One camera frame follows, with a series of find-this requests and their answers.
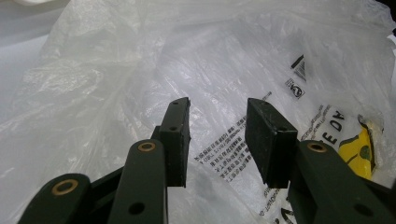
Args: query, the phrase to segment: yellow printed graphic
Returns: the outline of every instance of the yellow printed graphic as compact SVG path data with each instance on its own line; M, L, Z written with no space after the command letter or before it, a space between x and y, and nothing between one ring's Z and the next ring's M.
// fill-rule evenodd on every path
M361 125L359 135L342 141L338 153L356 175L366 179L372 178L372 171L375 167L374 149L366 125Z

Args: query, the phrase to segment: clear plastic bag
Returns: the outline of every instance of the clear plastic bag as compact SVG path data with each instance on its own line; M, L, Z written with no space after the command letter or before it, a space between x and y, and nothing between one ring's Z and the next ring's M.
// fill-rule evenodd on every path
M294 222L287 190L264 186L244 143L248 97L273 104L299 138L320 140L342 113L334 148L359 133L359 115L370 120L374 180L388 185L394 27L368 0L72 1L0 124L0 221L16 222L57 175L93 181L121 167L184 96L188 182L169 189L171 223ZM306 82L290 69L301 55Z

